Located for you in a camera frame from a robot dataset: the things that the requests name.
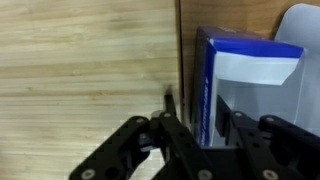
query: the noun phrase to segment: blue label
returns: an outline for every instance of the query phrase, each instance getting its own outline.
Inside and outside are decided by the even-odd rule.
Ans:
[[[206,59],[204,63],[204,78],[202,82],[201,101],[200,101],[200,131],[199,140],[201,146],[209,146],[210,143],[210,114],[211,114],[211,96],[212,96],[212,76],[214,69],[214,55],[216,51],[213,46],[207,42]]]
[[[255,57],[300,58],[303,48],[260,39],[216,38],[214,47],[219,52],[230,52]]]

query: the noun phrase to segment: wooden wall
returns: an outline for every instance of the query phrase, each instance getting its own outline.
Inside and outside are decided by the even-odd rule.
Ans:
[[[175,6],[0,1],[0,179],[67,179],[130,116],[162,109],[168,86],[179,105]]]
[[[318,0],[181,0],[184,117],[189,120],[196,28],[220,26],[253,31],[272,38],[284,12],[294,4]]]

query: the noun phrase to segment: blue and white box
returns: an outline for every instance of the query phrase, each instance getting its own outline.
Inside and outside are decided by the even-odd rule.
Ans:
[[[282,108],[283,112],[289,111],[283,108],[294,108],[287,106],[288,102],[281,102],[279,96],[298,96],[299,92],[290,86],[292,82],[301,81],[302,53],[301,47],[263,40],[252,33],[198,28],[191,109],[192,129],[198,143],[210,146],[215,139],[219,141],[214,127],[217,95],[222,96],[232,110],[244,111],[252,118],[269,112],[279,115],[274,113],[274,108]],[[253,93],[252,89],[257,88],[259,92]],[[260,100],[257,98],[264,98],[261,101],[267,107],[255,109]]]

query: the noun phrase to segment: metal screw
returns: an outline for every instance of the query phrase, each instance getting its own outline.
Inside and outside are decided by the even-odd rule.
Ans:
[[[266,180],[279,180],[278,174],[270,169],[263,170],[262,175]]]
[[[144,122],[144,119],[142,118],[137,119],[137,123],[142,123],[142,122]]]
[[[166,118],[171,117],[171,114],[170,113],[165,113],[164,117],[166,117]]]
[[[202,169],[198,173],[199,180],[212,180],[212,173],[206,169]]]
[[[273,117],[267,117],[266,119],[267,119],[267,121],[269,121],[269,122],[273,122],[273,121],[274,121]]]
[[[96,172],[93,169],[87,169],[82,172],[82,180],[91,180],[96,175]]]
[[[238,117],[241,117],[242,116],[242,114],[241,113],[239,113],[239,112],[236,112],[236,114],[235,114],[236,116],[238,116]]]

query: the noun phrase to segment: wooden surface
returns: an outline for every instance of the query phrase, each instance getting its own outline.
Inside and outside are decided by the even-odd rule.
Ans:
[[[273,38],[284,12],[294,4],[320,5],[318,0],[182,0],[182,66],[185,121],[193,83],[196,28],[200,25],[235,28]]]
[[[0,179],[67,179],[169,85],[179,103],[175,17],[171,0],[0,1]]]

